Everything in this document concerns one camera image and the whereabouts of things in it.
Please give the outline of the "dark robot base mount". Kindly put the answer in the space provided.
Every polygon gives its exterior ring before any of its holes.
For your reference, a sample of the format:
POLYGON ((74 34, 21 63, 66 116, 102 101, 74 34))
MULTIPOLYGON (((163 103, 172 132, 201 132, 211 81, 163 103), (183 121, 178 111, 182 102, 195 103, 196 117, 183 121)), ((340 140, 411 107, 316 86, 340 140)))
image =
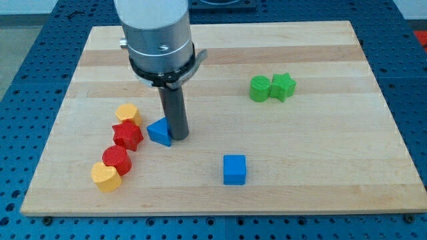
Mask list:
POLYGON ((254 10, 258 0, 188 0, 189 8, 195 11, 254 10))

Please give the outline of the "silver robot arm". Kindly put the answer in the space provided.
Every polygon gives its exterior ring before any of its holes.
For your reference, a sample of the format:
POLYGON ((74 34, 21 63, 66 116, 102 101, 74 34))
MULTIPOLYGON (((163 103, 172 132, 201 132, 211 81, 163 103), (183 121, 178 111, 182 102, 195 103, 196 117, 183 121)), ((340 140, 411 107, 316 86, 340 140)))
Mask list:
POLYGON ((193 57, 187 0, 115 0, 133 64, 170 73, 193 57))

